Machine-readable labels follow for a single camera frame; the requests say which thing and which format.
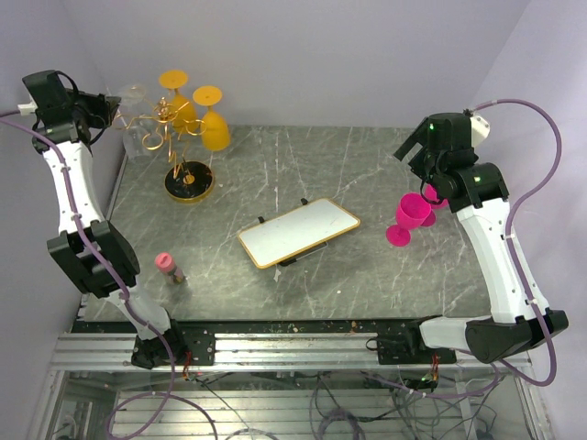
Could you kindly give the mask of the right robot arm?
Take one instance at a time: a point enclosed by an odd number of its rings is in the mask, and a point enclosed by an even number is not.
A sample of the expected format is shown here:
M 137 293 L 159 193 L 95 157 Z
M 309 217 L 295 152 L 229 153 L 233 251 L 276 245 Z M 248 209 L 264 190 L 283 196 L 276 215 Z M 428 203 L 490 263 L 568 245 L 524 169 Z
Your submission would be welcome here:
M 437 348 L 468 351 L 490 363 L 538 347 L 569 326 L 567 315 L 551 309 L 534 283 L 508 220 L 512 212 L 502 173 L 492 163 L 481 163 L 475 152 L 488 134 L 488 122 L 471 112 L 437 113 L 425 117 L 394 153 L 402 160 L 419 148 L 408 163 L 410 170 L 457 216 L 491 305 L 488 317 L 421 321 L 419 332 L 404 341 L 405 354 L 417 363 Z

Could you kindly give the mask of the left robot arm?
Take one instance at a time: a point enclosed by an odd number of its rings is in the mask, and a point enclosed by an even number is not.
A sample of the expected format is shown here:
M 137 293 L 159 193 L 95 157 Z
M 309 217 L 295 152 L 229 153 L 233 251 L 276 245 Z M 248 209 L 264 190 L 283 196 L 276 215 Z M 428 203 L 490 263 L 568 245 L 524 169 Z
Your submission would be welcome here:
M 91 132 L 111 127 L 119 97 L 83 92 L 62 71 L 32 73 L 22 82 L 36 116 L 32 143 L 50 168 L 60 209 L 50 256 L 80 292 L 113 304 L 133 324 L 133 365 L 153 369 L 185 360 L 183 331 L 140 287 L 134 249 L 97 202 Z

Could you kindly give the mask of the pink wine glass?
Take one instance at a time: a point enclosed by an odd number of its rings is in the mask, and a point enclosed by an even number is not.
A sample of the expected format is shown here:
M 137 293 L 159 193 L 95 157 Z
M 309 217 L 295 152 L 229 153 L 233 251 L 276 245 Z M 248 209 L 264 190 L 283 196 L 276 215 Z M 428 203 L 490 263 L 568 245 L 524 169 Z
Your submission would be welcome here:
M 426 186 L 422 198 L 428 203 L 431 209 L 430 214 L 424 220 L 422 226 L 431 227 L 437 221 L 436 211 L 448 206 L 449 202 L 446 199 L 439 198 L 436 190 L 431 185 Z
M 405 194 L 397 205 L 395 223 L 386 230 L 386 239 L 395 247 L 407 246 L 412 231 L 422 226 L 431 214 L 431 205 L 419 193 Z

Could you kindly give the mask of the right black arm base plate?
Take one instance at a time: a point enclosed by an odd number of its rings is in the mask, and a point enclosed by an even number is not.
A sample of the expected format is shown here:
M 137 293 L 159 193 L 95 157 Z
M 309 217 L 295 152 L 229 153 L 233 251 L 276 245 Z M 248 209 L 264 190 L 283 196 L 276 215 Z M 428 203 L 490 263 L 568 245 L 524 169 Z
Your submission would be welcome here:
M 423 320 L 382 319 L 370 323 L 370 337 L 365 347 L 375 352 L 380 365 L 432 364 L 434 359 L 440 364 L 455 364 L 456 352 L 448 348 L 430 348 L 421 336 L 420 325 Z

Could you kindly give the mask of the yellow wine glass front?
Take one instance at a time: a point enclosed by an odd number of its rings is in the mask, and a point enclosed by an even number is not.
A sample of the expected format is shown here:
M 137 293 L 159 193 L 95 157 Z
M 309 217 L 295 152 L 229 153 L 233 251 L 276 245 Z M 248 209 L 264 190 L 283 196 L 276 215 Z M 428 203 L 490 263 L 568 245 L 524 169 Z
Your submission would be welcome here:
M 225 149 L 230 144 L 227 121 L 214 109 L 222 98 L 222 91 L 214 85 L 201 86 L 193 93 L 194 102 L 206 108 L 206 113 L 201 118 L 204 124 L 201 139 L 204 147 L 211 151 Z

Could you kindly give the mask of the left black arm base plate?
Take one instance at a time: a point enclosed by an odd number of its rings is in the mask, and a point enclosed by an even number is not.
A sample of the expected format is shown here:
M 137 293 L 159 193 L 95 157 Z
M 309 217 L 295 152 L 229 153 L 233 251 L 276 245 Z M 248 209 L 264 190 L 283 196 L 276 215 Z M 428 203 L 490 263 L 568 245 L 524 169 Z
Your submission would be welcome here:
M 172 327 L 163 335 L 175 365 L 212 366 L 216 356 L 215 335 L 201 327 Z M 170 366 L 171 355 L 158 336 L 135 340 L 131 364 L 142 369 Z

